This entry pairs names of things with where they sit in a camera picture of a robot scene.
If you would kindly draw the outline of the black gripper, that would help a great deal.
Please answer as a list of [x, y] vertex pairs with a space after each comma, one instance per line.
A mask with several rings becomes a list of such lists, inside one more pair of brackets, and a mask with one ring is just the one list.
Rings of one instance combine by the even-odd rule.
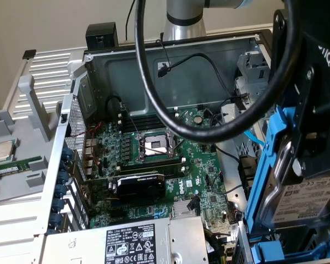
[[283, 185], [330, 176], [330, 9], [300, 11], [300, 49], [277, 105], [287, 128], [278, 136]]

